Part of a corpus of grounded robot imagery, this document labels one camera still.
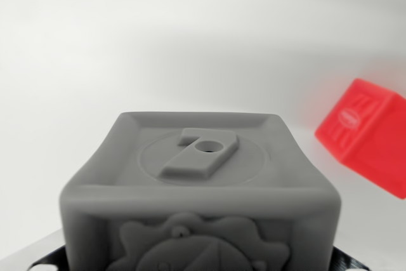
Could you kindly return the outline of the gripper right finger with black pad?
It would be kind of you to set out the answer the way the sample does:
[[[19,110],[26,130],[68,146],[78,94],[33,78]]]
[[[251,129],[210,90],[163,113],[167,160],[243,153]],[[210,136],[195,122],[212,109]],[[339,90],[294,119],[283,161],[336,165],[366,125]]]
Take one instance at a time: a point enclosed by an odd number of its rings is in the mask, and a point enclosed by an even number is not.
[[[337,247],[333,247],[331,271],[370,270],[370,268]]]

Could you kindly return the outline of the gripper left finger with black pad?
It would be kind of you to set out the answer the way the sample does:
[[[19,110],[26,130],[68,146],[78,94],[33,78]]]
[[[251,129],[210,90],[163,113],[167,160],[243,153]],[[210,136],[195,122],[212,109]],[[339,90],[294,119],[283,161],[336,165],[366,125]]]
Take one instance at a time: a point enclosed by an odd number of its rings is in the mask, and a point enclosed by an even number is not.
[[[62,231],[56,231],[1,260],[1,270],[68,270]]]

